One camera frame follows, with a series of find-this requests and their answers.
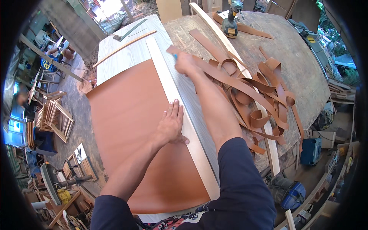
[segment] tool box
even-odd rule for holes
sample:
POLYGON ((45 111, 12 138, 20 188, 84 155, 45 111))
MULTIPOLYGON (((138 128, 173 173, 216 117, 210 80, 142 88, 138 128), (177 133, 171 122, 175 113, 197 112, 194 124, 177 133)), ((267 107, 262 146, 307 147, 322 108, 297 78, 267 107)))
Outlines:
POLYGON ((303 140, 303 151, 300 154, 300 163, 306 165, 315 165, 321 156, 321 138, 310 138, 303 140))

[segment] yellow power drill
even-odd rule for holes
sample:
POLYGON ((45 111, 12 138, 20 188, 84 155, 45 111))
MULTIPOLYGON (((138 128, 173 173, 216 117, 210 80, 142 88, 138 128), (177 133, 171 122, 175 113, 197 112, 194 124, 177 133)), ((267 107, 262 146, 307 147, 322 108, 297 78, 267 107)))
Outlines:
POLYGON ((235 38, 238 35, 238 26, 234 21, 237 13, 243 10, 243 1, 241 0, 229 0, 230 12, 227 18, 221 24, 222 32, 228 38, 235 38))

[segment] person's left hand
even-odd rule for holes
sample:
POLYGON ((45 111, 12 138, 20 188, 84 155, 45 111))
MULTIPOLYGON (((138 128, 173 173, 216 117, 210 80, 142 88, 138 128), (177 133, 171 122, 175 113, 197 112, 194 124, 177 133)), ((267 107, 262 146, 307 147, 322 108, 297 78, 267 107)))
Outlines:
POLYGON ((153 134, 161 146, 167 143, 184 143, 188 144, 189 140, 181 134, 183 127, 183 106, 179 105, 179 101, 175 99, 171 102, 167 111, 164 111, 161 121, 153 134))

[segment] wooden workbench top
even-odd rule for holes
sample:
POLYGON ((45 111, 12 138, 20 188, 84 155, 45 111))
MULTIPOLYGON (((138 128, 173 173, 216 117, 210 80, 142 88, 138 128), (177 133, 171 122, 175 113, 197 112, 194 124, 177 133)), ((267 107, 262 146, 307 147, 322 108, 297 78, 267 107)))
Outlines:
MULTIPOLYGON (((328 85, 317 60, 296 30, 283 17, 247 11, 243 11, 242 14, 244 20, 238 14, 241 23, 252 24, 253 28, 271 34, 274 39, 238 32, 235 39, 229 39, 230 42, 243 62, 250 66, 248 70, 251 75, 258 71, 259 62, 266 61, 259 51, 259 46, 262 46, 270 57, 274 57, 282 63, 282 77, 289 90, 296 96, 296 107, 303 128, 308 129, 329 97, 328 85)), ((176 47, 202 57, 205 61, 215 58, 189 34, 190 30, 198 29, 219 49, 223 50, 214 34, 198 15, 169 21, 163 26, 176 47)), ((284 132, 286 144, 277 144, 279 157, 300 140, 299 130, 291 109, 288 111, 287 121, 290 128, 284 132)), ((250 136, 248 131, 243 130, 243 132, 250 136)), ((264 141, 261 141, 259 145, 266 149, 264 141)), ((259 171, 269 166, 267 154, 255 154, 254 159, 259 171)))

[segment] hand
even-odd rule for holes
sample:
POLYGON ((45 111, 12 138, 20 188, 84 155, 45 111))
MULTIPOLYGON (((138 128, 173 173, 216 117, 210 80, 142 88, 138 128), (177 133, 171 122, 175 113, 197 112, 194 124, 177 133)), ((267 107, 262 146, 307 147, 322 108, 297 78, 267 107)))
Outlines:
POLYGON ((167 143, 189 143, 188 138, 181 134, 183 114, 183 106, 179 105, 177 99, 170 103, 167 111, 164 111, 157 130, 153 134, 154 140, 158 142, 160 146, 164 146, 167 143))
POLYGON ((193 70, 197 70, 199 67, 195 64, 192 55, 187 54, 185 52, 177 53, 177 60, 175 64, 175 69, 181 73, 189 75, 189 73, 193 70))

